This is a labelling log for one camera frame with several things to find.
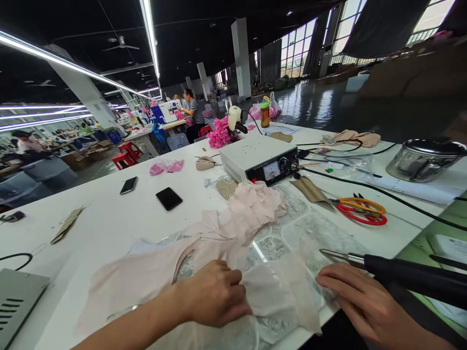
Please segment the smartphone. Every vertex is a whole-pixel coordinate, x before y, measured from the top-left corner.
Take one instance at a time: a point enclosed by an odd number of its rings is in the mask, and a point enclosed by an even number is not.
[[[182,199],[170,187],[167,187],[165,190],[156,193],[156,197],[167,211],[172,210],[178,204],[183,202]]]
[[[137,182],[138,182],[137,176],[125,181],[125,183],[123,184],[122,190],[120,191],[120,194],[125,194],[125,193],[133,191],[136,188]]]

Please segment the red plastic stool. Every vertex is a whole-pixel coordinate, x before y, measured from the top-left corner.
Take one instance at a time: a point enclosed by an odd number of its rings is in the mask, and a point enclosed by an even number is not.
[[[129,168],[130,166],[138,164],[137,161],[133,160],[129,152],[117,154],[112,157],[112,161],[118,170]]]
[[[206,136],[207,133],[210,133],[210,132],[212,132],[212,131],[213,131],[213,130],[211,129],[211,126],[210,126],[210,125],[203,126],[203,127],[199,130],[199,137]]]
[[[131,141],[122,143],[120,146],[118,146],[118,149],[120,150],[120,153],[123,153],[123,151],[127,151],[130,154],[130,157],[132,157],[134,161],[137,161],[140,158],[140,155],[143,154],[141,150],[138,148],[138,146],[136,146]]]

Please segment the ceiling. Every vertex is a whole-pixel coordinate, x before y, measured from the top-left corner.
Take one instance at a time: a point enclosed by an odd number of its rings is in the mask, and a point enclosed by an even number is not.
[[[315,18],[339,0],[290,0],[280,4],[259,0],[152,0],[162,87],[198,79],[196,63],[212,75],[234,63],[231,24],[246,17],[250,53]],[[44,47],[56,44],[75,62],[97,73],[152,62],[139,0],[2,1],[0,30]],[[109,40],[123,35],[117,48]],[[0,45],[0,103],[77,102],[45,61]],[[152,66],[106,76],[135,90],[158,86]],[[47,80],[51,86],[39,85]],[[116,88],[102,82],[102,92]]]

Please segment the person's right hand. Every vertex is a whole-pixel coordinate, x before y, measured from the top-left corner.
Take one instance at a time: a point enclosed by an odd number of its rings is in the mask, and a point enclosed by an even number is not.
[[[223,327],[243,315],[251,315],[241,280],[240,270],[231,270],[225,261],[212,260],[191,278],[177,282],[186,320]]]
[[[361,336],[387,349],[454,349],[417,324],[376,280],[346,263],[324,267],[316,282],[336,292]]]

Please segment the metal pot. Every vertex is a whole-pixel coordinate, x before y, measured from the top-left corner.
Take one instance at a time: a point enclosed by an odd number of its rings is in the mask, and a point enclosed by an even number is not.
[[[459,142],[408,140],[386,171],[401,180],[429,182],[464,156],[467,146]]]

